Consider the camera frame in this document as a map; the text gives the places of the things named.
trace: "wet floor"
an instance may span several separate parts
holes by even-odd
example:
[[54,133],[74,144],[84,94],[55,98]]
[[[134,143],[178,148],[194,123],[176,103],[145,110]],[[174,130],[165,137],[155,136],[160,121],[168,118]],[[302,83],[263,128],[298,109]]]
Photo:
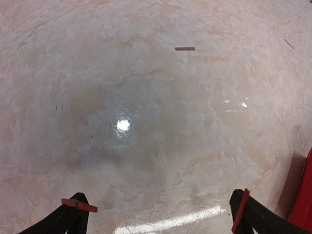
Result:
[[287,216],[312,145],[309,1],[1,5],[0,234],[76,192],[95,234],[230,233],[245,187]]

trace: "red object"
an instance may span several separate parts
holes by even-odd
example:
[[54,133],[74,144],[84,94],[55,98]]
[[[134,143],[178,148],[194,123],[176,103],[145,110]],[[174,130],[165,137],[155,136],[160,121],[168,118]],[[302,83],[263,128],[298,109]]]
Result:
[[312,233],[312,149],[308,154],[296,201],[288,221]]
[[242,216],[243,216],[243,213],[244,213],[247,201],[248,201],[248,197],[249,197],[249,190],[245,189],[242,200],[239,204],[237,215],[236,215],[235,220],[233,222],[233,226],[231,229],[232,233],[236,233],[238,225],[240,224],[240,221],[242,220]]
[[83,203],[75,199],[62,198],[61,202],[63,205],[72,206],[78,210],[89,211],[89,212],[94,212],[94,213],[98,212],[98,208],[96,206],[91,206],[89,204]]

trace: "white marble tile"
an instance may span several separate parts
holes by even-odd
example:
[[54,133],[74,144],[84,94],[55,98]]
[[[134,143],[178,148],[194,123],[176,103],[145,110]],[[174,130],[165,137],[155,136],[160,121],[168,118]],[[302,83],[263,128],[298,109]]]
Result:
[[0,233],[76,192],[97,234],[229,233],[235,188],[283,214],[312,144],[311,63],[276,25],[306,2],[2,5]]

